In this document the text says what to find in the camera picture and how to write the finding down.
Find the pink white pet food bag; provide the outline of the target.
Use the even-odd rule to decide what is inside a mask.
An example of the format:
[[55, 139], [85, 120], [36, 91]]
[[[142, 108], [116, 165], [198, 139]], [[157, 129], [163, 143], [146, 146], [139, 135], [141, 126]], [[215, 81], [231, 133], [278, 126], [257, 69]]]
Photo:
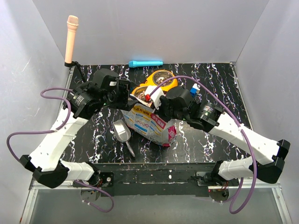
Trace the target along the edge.
[[130, 95], [138, 103], [130, 111], [122, 110], [127, 126], [157, 145], [170, 147], [174, 142], [177, 130], [175, 120], [165, 122], [154, 113], [152, 102], [145, 102], [147, 87], [137, 87]]

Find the silver metal scoop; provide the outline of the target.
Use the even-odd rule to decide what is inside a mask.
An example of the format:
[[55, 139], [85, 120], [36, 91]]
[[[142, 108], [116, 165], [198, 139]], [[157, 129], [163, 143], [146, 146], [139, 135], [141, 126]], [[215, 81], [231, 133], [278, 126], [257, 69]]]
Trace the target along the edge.
[[123, 122], [123, 120], [118, 120], [113, 123], [114, 134], [119, 142], [126, 143], [129, 152], [133, 157], [135, 157], [135, 153], [129, 143], [131, 138], [131, 132], [127, 125]]

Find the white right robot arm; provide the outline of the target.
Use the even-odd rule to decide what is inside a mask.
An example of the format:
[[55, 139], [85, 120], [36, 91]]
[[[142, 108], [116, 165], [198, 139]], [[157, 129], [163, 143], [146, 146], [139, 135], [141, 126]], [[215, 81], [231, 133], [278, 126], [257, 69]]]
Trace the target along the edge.
[[282, 174], [290, 143], [270, 140], [236, 121], [221, 108], [209, 102], [198, 103], [191, 96], [155, 98], [156, 113], [163, 120], [178, 119], [191, 127], [218, 136], [249, 153], [246, 159], [218, 161], [204, 175], [206, 182], [222, 185], [232, 179], [256, 177], [275, 184]]

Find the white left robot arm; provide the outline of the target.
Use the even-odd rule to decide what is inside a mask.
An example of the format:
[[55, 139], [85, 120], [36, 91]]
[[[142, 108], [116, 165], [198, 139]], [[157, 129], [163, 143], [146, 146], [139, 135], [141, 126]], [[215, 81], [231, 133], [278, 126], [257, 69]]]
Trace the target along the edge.
[[130, 111], [137, 100], [131, 100], [136, 87], [132, 81], [107, 76], [78, 85], [67, 95], [54, 129], [47, 132], [40, 145], [29, 155], [22, 155], [22, 166], [33, 173], [35, 180], [51, 189], [64, 181], [82, 180], [93, 187], [99, 183], [99, 170], [90, 162], [66, 162], [61, 155], [76, 138], [77, 132], [101, 108]]

